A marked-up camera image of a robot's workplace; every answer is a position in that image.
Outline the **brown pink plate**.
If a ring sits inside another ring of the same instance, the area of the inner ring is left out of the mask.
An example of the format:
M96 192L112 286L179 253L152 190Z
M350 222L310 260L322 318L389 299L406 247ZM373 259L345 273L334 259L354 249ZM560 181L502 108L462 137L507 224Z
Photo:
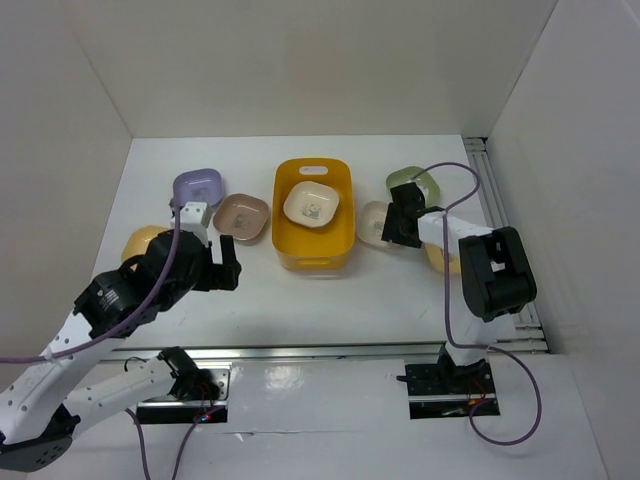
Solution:
M243 193L227 196L212 218L212 226L221 235L230 235L236 241L254 244L260 240L270 219L268 204Z

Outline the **lavender plate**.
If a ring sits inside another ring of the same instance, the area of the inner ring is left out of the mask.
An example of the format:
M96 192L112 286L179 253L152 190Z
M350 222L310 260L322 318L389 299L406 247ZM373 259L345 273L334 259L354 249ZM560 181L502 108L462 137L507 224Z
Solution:
M223 179L213 168L191 170L179 174L173 181L173 203L179 207L189 202L218 206L225 197Z

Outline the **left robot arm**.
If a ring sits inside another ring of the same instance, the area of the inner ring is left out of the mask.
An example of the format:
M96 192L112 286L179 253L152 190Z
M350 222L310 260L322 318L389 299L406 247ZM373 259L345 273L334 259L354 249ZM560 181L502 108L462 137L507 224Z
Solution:
M92 280L40 361L1 395L2 469L41 470L89 428L148 399L169 396L213 407L220 383L180 347L164 348L99 384L80 383L136 329L189 292L235 290L241 265L233 237L221 236L220 247L216 263L209 241L184 230L163 231L144 253Z

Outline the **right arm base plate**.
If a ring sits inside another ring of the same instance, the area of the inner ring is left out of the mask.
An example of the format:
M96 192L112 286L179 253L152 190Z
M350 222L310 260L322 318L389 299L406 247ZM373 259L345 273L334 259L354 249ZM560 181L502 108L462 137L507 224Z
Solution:
M463 418L473 407L476 416L500 414L487 362L460 374L436 364L406 364L396 380L406 387L411 420Z

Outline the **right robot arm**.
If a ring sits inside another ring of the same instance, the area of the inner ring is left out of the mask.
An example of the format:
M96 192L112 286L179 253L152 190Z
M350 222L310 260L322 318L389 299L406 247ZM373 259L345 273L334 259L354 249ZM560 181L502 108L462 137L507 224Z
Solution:
M537 295L537 286L519 233L459 219L441 207L428 207L416 183L391 189L382 239L397 245L439 249L445 273L459 262L465 306L451 312L454 291L445 278L447 340L433 364L409 366L398 380L411 395L471 393L488 373L489 346L497 341L497 318L516 314Z

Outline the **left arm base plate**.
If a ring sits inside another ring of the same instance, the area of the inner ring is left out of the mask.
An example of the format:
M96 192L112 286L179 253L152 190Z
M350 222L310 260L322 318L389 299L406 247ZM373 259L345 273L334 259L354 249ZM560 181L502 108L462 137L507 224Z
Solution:
M228 420L231 365L205 362L203 379L182 397L167 394L138 403L134 412L142 425L222 424Z

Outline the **cream plate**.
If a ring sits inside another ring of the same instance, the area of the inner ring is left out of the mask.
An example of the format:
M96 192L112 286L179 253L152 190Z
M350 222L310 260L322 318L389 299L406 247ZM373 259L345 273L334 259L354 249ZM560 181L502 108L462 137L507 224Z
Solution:
M401 246L382 240L388 204L371 201L364 205L356 222L356 235L365 244L380 249L400 249Z
M333 188L313 181L302 181L291 189L283 204L283 211L290 221L316 229L333 220L339 204L339 194Z

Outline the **green plate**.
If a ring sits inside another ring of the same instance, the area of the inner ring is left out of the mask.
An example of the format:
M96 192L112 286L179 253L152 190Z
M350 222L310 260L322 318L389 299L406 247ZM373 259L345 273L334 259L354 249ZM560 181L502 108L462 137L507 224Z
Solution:
M390 173L386 178L388 192L399 185L415 183L425 197L427 207L436 206L441 199L441 190L433 176L421 167L408 166Z

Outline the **yellow plate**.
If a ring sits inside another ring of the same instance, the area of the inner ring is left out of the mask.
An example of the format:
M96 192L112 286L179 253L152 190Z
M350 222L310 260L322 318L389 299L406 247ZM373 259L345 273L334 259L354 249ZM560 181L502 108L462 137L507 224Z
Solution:
M165 231L167 231L166 227L156 225L147 225L135 230L130 235L121 253L121 262L129 260L131 257L144 254L150 242Z
M426 255L431 267L441 273L445 273L445 252L443 249L437 247L436 245L426 243L424 245L424 249L426 251ZM449 265L449 273L452 275L459 275L461 273L461 264L459 257L454 255L453 253L449 254L448 257L448 265Z

